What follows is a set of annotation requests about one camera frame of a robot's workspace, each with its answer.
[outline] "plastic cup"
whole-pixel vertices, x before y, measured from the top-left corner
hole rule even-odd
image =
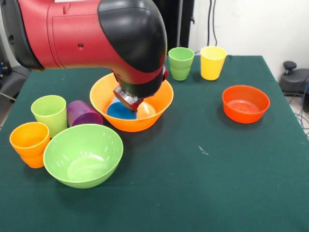
[[[226,51],[220,47],[207,46],[201,49],[201,75],[205,80],[214,81],[220,76]]]
[[[81,124],[103,125],[102,116],[84,101],[72,101],[67,107],[67,116],[70,127]]]
[[[112,103],[107,108],[106,114],[111,117],[134,120],[137,118],[137,113],[128,109],[118,98],[114,98]]]
[[[172,77],[177,81],[187,79],[194,60],[194,51],[186,47],[175,47],[169,51],[169,64]]]
[[[48,95],[37,99],[31,106],[35,119],[48,126],[51,138],[68,127],[66,105],[61,96]]]
[[[40,122],[20,125],[10,135],[12,147],[31,168],[44,166],[43,154],[49,141],[49,129]]]

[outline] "red robot arm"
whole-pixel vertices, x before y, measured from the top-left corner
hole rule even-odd
[[[104,67],[136,110],[167,76],[167,36],[152,0],[1,0],[11,49],[30,69]]]

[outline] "white wall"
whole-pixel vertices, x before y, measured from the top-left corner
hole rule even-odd
[[[209,2],[195,0],[189,42],[194,51],[207,45]],[[228,54],[262,55],[277,80],[286,60],[309,68],[309,0],[217,0],[215,31]]]

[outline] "table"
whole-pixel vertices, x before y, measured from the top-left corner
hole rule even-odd
[[[69,188],[44,168],[27,167],[9,135],[35,120],[30,106],[40,96],[90,104],[91,86],[109,71],[33,72],[0,131],[0,230],[308,231],[309,142],[264,59],[228,56],[213,82],[200,77],[199,60],[185,82],[169,78],[175,98],[153,127],[116,130],[123,158],[92,189]],[[269,96],[271,107],[259,122],[242,125],[225,116],[222,92],[238,84]]]

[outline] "orange cup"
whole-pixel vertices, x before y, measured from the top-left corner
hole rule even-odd
[[[12,147],[30,168],[44,166],[43,153],[49,141],[49,129],[41,122],[20,125],[10,135]]]
[[[150,128],[164,113],[173,101],[174,92],[170,83],[165,80],[160,89],[151,97],[144,100],[140,107],[148,107],[155,114],[147,116],[139,114],[137,119],[120,119],[106,114],[109,105],[114,99],[113,90],[118,86],[113,73],[99,79],[91,88],[90,101],[93,107],[99,111],[114,127],[127,132],[138,132]]]

